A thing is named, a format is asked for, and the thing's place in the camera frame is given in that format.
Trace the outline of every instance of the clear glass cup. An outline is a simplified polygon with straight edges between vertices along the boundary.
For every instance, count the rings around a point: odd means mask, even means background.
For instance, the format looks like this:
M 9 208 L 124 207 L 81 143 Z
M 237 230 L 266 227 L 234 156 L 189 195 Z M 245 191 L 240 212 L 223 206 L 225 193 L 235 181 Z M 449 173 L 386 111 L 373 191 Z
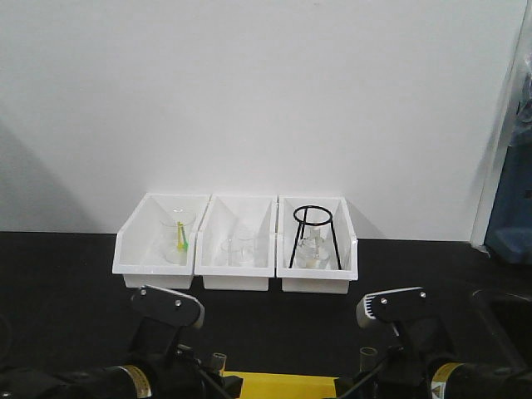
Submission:
M 301 239 L 296 248 L 296 265 L 298 268 L 326 268 L 330 256 L 320 230 L 310 229 L 310 235 Z
M 160 221 L 161 251 L 171 264 L 186 264 L 190 229 L 195 219 L 196 214 L 191 210 L 173 209 Z
M 246 266 L 253 263 L 253 248 L 245 245 L 240 239 L 226 239 L 220 248 L 220 261 L 224 266 Z

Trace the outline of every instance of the black table surface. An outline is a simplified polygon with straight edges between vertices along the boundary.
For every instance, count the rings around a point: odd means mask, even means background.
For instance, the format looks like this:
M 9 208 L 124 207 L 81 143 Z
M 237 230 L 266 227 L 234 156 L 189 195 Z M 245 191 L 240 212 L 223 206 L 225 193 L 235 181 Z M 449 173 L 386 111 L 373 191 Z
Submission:
M 0 314 L 12 325 L 12 365 L 71 370 L 121 363 L 140 316 L 132 289 L 111 274 L 113 234 L 0 233 Z M 384 353 L 396 343 L 382 326 L 361 330 L 355 307 L 365 293 L 422 286 L 436 295 L 441 318 L 466 362 L 504 362 L 471 294 L 497 288 L 532 293 L 532 271 L 510 268 L 466 243 L 359 242 L 359 280 L 348 295 L 284 293 L 270 279 L 262 292 L 190 290 L 205 306 L 204 326 L 183 343 L 200 357 L 223 352 L 228 369 L 351 376 L 358 350 Z

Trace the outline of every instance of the yellow warning label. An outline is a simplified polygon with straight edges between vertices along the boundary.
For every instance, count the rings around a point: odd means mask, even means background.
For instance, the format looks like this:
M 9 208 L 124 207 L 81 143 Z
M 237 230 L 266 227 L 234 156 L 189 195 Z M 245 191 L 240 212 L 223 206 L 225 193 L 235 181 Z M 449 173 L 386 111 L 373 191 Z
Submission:
M 151 397 L 151 386 L 148 377 L 140 370 L 137 366 L 132 366 L 131 364 L 126 364 L 125 366 L 119 366 L 131 377 L 133 384 L 136 389 L 137 399 L 144 399 L 146 397 Z
M 451 376 L 452 372 L 455 371 L 464 363 L 446 363 L 440 368 L 431 381 L 431 395 L 432 399 L 445 399 L 446 397 L 446 384 L 447 380 Z

